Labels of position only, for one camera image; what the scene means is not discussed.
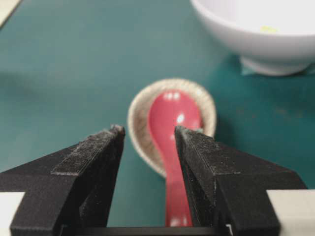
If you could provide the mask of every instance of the ceramic bowl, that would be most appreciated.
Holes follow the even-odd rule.
[[[150,137],[147,117],[155,98],[170,89],[181,90],[194,100],[200,108],[204,134],[213,137],[217,125],[217,112],[212,96],[202,86],[192,81],[181,78],[164,79],[142,89],[130,105],[128,131],[139,156],[163,177],[166,177],[163,161]]]
[[[206,29],[253,71],[282,76],[315,61],[313,0],[190,0]]]

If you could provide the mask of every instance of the green surface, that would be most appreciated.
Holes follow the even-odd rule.
[[[217,140],[315,188],[315,76],[242,76],[187,0],[24,0],[0,31],[0,171],[126,127],[133,97],[167,77],[213,95]],[[127,135],[109,225],[164,225],[164,195]]]

